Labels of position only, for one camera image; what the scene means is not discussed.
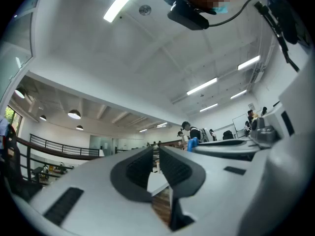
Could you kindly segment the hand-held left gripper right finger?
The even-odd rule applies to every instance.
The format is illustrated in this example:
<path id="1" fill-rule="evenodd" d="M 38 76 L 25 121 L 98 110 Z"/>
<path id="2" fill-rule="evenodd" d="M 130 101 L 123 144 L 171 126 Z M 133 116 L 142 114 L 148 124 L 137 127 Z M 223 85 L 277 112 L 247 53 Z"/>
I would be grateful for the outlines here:
<path id="1" fill-rule="evenodd" d="M 269 152 L 259 151 L 248 162 L 162 147 L 160 167 L 173 191 L 171 231 L 177 236 L 238 236 Z"/>

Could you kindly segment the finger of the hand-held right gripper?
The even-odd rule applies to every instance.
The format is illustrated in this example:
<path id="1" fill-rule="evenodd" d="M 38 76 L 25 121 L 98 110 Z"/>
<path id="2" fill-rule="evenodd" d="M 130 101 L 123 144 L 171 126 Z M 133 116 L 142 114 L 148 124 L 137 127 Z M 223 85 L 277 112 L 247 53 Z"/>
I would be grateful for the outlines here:
<path id="1" fill-rule="evenodd" d="M 252 161 L 254 155 L 259 151 L 259 146 L 249 143 L 241 143 L 238 145 L 208 145 L 197 146 L 192 149 L 192 152 L 206 156 L 217 158 Z"/>

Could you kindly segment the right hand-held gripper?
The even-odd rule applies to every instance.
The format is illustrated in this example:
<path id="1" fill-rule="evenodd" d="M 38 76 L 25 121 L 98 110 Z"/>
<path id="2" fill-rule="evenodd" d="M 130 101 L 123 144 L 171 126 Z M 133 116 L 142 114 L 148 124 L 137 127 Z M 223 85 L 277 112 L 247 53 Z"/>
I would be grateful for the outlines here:
<path id="1" fill-rule="evenodd" d="M 250 138 L 258 144 L 290 140 L 294 144 L 315 144 L 315 57 L 305 63 L 290 82 L 284 75 L 272 85 L 262 82 L 253 88 L 258 104 L 267 114 L 253 122 Z M 228 139 L 199 145 L 253 145 L 250 139 Z"/>

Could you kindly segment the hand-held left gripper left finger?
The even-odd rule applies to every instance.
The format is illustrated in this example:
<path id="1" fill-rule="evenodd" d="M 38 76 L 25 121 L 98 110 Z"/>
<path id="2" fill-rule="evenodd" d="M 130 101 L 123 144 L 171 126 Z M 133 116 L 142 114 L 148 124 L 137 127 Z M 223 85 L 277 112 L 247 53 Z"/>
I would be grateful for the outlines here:
<path id="1" fill-rule="evenodd" d="M 167 236 L 147 190 L 153 150 L 91 160 L 30 202 L 31 223 L 47 236 Z"/>

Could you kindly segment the whiteboard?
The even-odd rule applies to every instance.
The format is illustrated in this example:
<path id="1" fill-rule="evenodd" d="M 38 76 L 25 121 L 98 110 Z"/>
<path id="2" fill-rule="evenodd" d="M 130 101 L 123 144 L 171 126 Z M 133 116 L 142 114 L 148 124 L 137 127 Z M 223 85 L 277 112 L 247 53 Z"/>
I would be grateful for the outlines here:
<path id="1" fill-rule="evenodd" d="M 247 121 L 248 116 L 246 114 L 240 115 L 232 119 L 236 131 L 236 138 L 242 138 L 245 136 L 245 125 Z"/>

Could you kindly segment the grey backpack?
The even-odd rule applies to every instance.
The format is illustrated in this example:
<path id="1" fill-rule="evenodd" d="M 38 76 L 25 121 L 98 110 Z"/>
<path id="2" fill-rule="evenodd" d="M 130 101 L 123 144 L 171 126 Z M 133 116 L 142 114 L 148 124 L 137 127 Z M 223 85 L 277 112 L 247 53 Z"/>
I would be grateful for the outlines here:
<path id="1" fill-rule="evenodd" d="M 206 143 L 206 142 L 211 142 L 211 141 L 213 141 L 213 138 L 209 129 L 207 128 L 200 129 L 200 142 Z"/>

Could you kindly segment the long ceiling light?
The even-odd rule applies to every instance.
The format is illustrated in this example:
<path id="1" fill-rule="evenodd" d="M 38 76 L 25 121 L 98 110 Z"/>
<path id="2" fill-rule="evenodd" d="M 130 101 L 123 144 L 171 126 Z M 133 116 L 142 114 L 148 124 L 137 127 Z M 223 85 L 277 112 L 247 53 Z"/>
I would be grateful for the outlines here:
<path id="1" fill-rule="evenodd" d="M 123 9 L 123 7 L 129 2 L 130 0 L 115 0 L 106 13 L 103 16 L 103 19 L 109 23 L 112 23 L 119 12 Z"/>
<path id="2" fill-rule="evenodd" d="M 208 87 L 208 86 L 210 86 L 210 85 L 212 85 L 212 84 L 214 84 L 216 82 L 217 82 L 217 78 L 213 78 L 213 79 L 203 83 L 202 85 L 197 86 L 196 88 L 194 88 L 194 89 L 192 89 L 190 91 L 187 91 L 187 95 L 191 95 L 191 94 L 193 94 L 195 92 L 198 92 L 198 91 L 200 91 L 200 90 L 202 90 L 202 89 L 204 89 L 204 88 L 206 88 L 206 87 Z"/>
<path id="3" fill-rule="evenodd" d="M 250 66 L 250 65 L 256 63 L 259 60 L 260 60 L 260 55 L 258 55 L 256 57 L 254 57 L 254 58 L 252 58 L 252 59 L 250 59 L 250 60 L 248 60 L 248 61 L 246 61 L 246 62 L 244 62 L 244 63 L 242 63 L 240 65 L 238 65 L 237 69 L 238 70 L 244 69 L 245 67 Z"/>
<path id="4" fill-rule="evenodd" d="M 242 96 L 242 95 L 244 95 L 246 92 L 247 92 L 247 90 L 241 91 L 241 92 L 239 92 L 239 93 L 237 93 L 237 94 L 231 96 L 230 99 L 235 99 L 235 98 L 237 98 L 237 97 L 239 97 L 239 96 Z"/>
<path id="5" fill-rule="evenodd" d="M 218 103 L 213 104 L 213 105 L 211 105 L 211 106 L 209 106 L 209 107 L 203 108 L 203 109 L 200 110 L 200 112 L 207 111 L 207 110 L 212 109 L 212 108 L 214 108 L 214 107 L 216 107 L 216 106 L 218 106 Z"/>

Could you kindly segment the black metal railing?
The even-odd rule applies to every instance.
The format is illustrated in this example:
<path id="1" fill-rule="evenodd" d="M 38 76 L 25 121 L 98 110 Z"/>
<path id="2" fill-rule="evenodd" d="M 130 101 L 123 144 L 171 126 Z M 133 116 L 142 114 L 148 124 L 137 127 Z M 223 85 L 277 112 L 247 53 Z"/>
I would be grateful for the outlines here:
<path id="1" fill-rule="evenodd" d="M 104 156 L 101 149 L 63 145 L 30 135 L 26 141 L 17 137 L 12 125 L 8 126 L 9 166 L 24 181 L 47 186 L 75 167 Z"/>

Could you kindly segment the round ceiling fixture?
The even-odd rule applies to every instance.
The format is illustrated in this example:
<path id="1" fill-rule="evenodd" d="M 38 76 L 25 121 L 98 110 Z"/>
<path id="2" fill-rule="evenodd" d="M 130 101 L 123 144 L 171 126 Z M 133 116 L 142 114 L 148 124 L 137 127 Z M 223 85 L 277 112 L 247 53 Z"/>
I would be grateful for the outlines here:
<path id="1" fill-rule="evenodd" d="M 149 5 L 142 5 L 139 7 L 139 13 L 140 15 L 143 15 L 143 16 L 147 16 L 147 15 L 150 15 L 152 9 Z"/>

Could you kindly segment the glass partition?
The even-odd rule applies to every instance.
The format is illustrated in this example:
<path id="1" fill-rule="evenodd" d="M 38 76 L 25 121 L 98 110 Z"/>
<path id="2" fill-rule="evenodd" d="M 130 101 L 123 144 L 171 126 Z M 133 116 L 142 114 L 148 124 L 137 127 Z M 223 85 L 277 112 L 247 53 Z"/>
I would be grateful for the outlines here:
<path id="1" fill-rule="evenodd" d="M 15 15 L 0 37 L 0 101 L 10 84 L 32 58 L 33 13 Z"/>

